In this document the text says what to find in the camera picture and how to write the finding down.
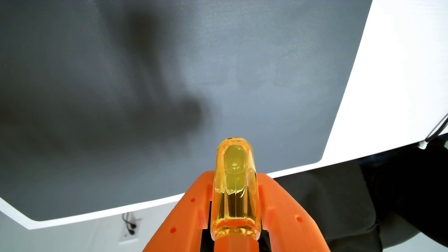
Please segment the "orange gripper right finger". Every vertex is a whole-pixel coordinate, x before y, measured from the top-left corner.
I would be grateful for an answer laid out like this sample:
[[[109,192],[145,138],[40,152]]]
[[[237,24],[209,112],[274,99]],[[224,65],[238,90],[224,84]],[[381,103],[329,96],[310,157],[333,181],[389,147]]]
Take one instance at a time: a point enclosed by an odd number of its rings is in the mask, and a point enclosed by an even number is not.
[[[329,252],[314,219],[273,178],[257,173],[262,228],[272,252]]]

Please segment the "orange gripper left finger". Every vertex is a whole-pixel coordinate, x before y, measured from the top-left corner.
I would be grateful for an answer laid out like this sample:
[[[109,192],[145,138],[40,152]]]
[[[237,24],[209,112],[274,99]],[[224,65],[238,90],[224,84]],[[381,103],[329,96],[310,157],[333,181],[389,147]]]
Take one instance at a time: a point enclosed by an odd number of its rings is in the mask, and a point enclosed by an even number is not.
[[[214,172],[202,173],[144,247],[144,252],[199,252],[208,228]]]

